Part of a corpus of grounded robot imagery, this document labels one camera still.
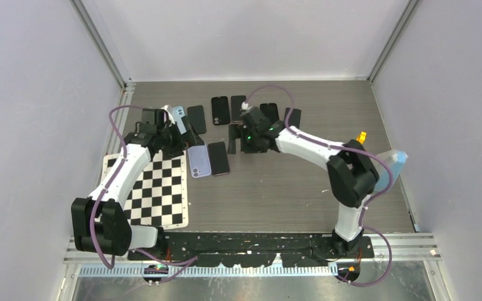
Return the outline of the black camera-hole case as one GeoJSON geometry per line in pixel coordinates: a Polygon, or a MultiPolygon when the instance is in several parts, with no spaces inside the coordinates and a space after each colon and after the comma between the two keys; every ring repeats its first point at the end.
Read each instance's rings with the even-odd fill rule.
{"type": "Polygon", "coordinates": [[[228,97],[211,98],[212,122],[214,125],[228,125],[231,123],[228,97]]]}

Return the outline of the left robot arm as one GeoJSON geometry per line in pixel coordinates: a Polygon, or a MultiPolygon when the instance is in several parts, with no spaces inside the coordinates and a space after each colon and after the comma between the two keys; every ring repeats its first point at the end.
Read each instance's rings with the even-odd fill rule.
{"type": "Polygon", "coordinates": [[[101,259],[168,250],[166,230],[188,224],[187,149],[201,145],[179,107],[144,109],[101,183],[72,203],[76,249],[101,259]]]}

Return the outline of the phone with lilac case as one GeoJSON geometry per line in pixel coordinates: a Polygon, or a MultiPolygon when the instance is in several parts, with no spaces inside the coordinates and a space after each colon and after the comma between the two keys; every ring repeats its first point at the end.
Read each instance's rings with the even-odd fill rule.
{"type": "Polygon", "coordinates": [[[213,176],[221,176],[230,172],[227,148],[224,142],[208,144],[208,156],[213,176]]]}

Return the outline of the bare phone silver edge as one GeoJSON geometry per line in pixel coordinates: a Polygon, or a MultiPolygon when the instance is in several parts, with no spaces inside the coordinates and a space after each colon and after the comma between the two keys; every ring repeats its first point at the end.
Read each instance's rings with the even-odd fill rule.
{"type": "Polygon", "coordinates": [[[289,125],[300,129],[302,111],[297,108],[286,107],[284,111],[284,121],[289,117],[289,125]]]}

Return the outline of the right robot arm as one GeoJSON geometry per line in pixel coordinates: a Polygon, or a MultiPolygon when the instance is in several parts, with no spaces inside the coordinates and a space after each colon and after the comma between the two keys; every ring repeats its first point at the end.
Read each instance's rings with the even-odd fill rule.
{"type": "Polygon", "coordinates": [[[324,140],[301,131],[288,120],[272,123],[255,107],[242,111],[240,118],[240,123],[229,126],[228,138],[232,144],[239,140],[242,152],[290,154],[328,173],[331,192],[339,202],[332,248],[345,258],[356,252],[364,232],[365,207],[380,179],[362,144],[354,139],[347,143],[324,140]]]}

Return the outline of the light blue case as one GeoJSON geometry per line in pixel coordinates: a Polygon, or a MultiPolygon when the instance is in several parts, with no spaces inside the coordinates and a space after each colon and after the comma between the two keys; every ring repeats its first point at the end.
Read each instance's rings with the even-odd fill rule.
{"type": "Polygon", "coordinates": [[[182,121],[182,118],[185,116],[185,111],[182,106],[173,107],[171,109],[171,114],[176,122],[176,125],[181,134],[186,132],[186,127],[182,121]]]}

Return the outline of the lilac case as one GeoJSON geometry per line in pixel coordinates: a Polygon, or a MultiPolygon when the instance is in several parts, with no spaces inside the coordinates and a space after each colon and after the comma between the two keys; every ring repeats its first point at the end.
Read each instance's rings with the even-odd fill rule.
{"type": "Polygon", "coordinates": [[[191,176],[195,179],[212,174],[208,148],[206,144],[196,145],[187,150],[191,176]]]}

